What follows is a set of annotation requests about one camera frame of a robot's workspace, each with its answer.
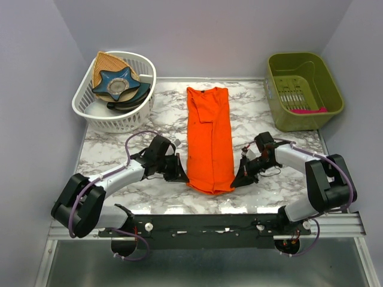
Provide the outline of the orange t shirt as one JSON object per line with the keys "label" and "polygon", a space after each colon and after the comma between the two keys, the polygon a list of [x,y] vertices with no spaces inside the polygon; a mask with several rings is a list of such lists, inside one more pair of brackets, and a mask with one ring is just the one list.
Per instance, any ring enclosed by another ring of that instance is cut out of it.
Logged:
{"label": "orange t shirt", "polygon": [[230,193],[235,178],[227,88],[187,88],[189,187],[209,195]]}

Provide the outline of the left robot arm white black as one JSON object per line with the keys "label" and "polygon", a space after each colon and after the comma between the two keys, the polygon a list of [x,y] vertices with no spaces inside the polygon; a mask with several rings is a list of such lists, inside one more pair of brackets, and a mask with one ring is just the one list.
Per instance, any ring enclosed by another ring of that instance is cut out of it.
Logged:
{"label": "left robot arm white black", "polygon": [[95,228],[112,228],[127,236],[133,227],[131,212],[123,206],[105,206],[104,201],[122,188],[161,174],[167,182],[189,181],[177,147],[180,141],[156,134],[149,146],[115,168],[93,176],[70,177],[51,210],[51,216],[66,227],[72,238],[83,238]]}

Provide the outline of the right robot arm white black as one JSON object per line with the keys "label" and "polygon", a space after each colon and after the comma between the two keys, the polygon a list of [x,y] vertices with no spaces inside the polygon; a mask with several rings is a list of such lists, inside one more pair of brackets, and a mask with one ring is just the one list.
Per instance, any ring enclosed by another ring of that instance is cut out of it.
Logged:
{"label": "right robot arm white black", "polygon": [[242,149],[239,169],[231,188],[257,183],[259,175],[273,167],[288,166],[306,176],[306,196],[279,208],[273,219],[274,227],[280,233],[289,234],[296,229],[297,222],[343,211],[356,201],[357,191],[341,155],[310,152],[299,148],[293,141],[274,139],[269,132],[258,134],[254,143],[260,155],[250,159],[250,147]]}

